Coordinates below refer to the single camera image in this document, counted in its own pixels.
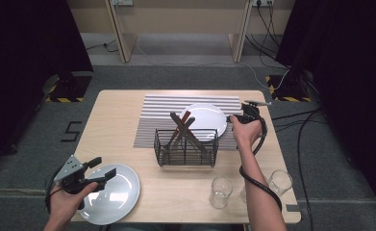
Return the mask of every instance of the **wall outlet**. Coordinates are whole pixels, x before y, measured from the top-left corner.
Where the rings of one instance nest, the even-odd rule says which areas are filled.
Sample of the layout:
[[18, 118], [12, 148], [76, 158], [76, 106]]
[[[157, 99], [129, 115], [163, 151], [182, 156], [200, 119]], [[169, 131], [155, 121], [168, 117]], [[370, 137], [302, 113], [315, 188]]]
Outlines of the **wall outlet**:
[[[261, 0], [261, 2], [260, 7], [274, 6], [274, 0]], [[257, 0], [254, 0], [253, 7], [257, 7]]]
[[133, 0], [111, 0], [113, 6], [134, 6]]

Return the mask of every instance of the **black curtain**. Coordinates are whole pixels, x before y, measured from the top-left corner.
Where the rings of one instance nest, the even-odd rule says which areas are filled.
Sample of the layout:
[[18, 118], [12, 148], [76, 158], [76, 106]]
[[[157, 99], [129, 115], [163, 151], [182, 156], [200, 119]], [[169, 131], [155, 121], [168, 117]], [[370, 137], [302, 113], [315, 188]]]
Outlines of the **black curtain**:
[[0, 1], [0, 152], [18, 139], [55, 74], [92, 71], [64, 0]]
[[277, 61], [313, 74], [334, 131], [376, 194], [376, 2], [328, 0], [316, 18], [322, 2], [295, 2]]

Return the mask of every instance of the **forearm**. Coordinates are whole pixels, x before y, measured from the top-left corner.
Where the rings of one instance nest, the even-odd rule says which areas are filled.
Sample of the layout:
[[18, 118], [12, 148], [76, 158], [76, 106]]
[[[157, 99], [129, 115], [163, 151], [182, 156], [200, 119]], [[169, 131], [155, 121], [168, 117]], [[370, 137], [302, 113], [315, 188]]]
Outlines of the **forearm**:
[[[240, 147], [240, 158], [244, 172], [266, 185], [263, 173], [250, 148]], [[253, 230], [287, 230], [281, 211], [271, 195], [245, 181], [247, 211]]]
[[61, 219], [50, 218], [43, 231], [64, 231], [68, 226], [69, 221], [62, 221]]

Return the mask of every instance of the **gray carpet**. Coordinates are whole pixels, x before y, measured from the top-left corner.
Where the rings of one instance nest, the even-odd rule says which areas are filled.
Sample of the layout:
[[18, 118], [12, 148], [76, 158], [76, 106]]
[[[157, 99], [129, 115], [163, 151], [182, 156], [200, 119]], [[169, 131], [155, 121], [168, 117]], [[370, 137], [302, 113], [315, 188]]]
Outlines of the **gray carpet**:
[[[255, 68], [257, 78], [266, 84], [270, 68]], [[42, 103], [21, 137], [18, 152], [0, 156], [0, 189], [37, 190], [0, 192], [0, 230], [41, 230], [47, 221], [41, 190], [52, 172], [73, 154], [78, 140], [64, 131], [70, 121], [72, 130], [82, 132], [100, 90], [262, 90], [266, 101], [269, 91], [260, 86], [248, 67], [211, 66], [95, 66], [85, 99], [81, 103]], [[278, 102], [269, 107], [273, 118], [314, 110], [316, 102]], [[289, 230], [310, 230], [298, 168], [297, 139], [300, 124], [281, 126], [308, 115], [275, 119], [280, 146], [294, 179], [294, 191], [302, 220]], [[314, 230], [376, 230], [376, 198], [363, 175], [348, 162], [325, 115], [316, 114], [302, 131], [300, 140], [302, 172], [311, 203]], [[98, 230], [86, 222], [70, 224], [69, 230]]]

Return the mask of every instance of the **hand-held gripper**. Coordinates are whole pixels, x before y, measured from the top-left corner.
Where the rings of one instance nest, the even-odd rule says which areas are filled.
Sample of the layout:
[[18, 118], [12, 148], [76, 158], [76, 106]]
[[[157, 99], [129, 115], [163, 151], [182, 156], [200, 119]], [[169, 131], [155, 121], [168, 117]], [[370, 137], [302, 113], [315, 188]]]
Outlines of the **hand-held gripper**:
[[[235, 115], [238, 118], [238, 121], [242, 124], [245, 124], [259, 120], [263, 127], [263, 134], [261, 136], [260, 142], [253, 151], [253, 154], [256, 155], [262, 147], [266, 133], [268, 132], [265, 120], [260, 116], [260, 109], [258, 108], [258, 106], [269, 106], [271, 105], [271, 103], [263, 103], [253, 100], [244, 100], [244, 102], [245, 103], [241, 103], [242, 115]], [[227, 122], [231, 122], [229, 116], [227, 116]]]
[[[93, 191], [94, 193], [105, 189], [107, 182], [116, 176], [116, 168], [107, 172], [104, 177], [93, 179], [86, 179], [85, 172], [89, 167], [96, 167], [101, 164], [101, 157], [97, 157], [90, 162], [81, 164], [74, 155], [71, 155], [62, 167], [54, 174], [53, 181], [50, 182], [46, 192], [46, 207], [50, 213], [50, 191], [53, 185], [61, 186], [63, 190], [70, 194], [79, 193], [86, 185], [92, 182], [97, 182], [98, 186]], [[84, 201], [80, 204], [79, 210], [85, 207]]]

